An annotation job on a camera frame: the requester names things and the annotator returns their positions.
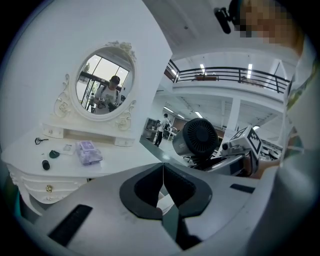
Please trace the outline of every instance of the oval mirror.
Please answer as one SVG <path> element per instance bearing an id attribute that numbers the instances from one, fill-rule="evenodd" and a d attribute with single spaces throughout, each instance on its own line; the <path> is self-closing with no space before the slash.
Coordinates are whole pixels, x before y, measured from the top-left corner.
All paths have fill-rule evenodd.
<path id="1" fill-rule="evenodd" d="M 105 47 L 88 58 L 77 81 L 77 98 L 84 109 L 105 115 L 117 109 L 133 85 L 134 68 L 129 55 L 117 47 Z"/>

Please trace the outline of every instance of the purple tissue pack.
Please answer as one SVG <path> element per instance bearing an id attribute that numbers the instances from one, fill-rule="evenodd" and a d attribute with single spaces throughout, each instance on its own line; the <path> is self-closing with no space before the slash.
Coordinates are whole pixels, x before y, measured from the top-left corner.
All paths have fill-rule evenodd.
<path id="1" fill-rule="evenodd" d="M 102 155 L 99 149 L 96 149 L 92 141 L 83 140 L 75 143 L 75 151 L 80 162 L 84 166 L 99 163 L 102 160 Z"/>

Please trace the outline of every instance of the gold drawer knob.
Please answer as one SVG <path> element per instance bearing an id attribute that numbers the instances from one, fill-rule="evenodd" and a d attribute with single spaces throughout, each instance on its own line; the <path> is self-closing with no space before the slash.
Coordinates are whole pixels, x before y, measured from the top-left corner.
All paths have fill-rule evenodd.
<path id="1" fill-rule="evenodd" d="M 47 192 L 51 193 L 51 192 L 52 192 L 52 186 L 47 185 L 46 188 L 45 188 L 45 190 L 46 190 Z"/>

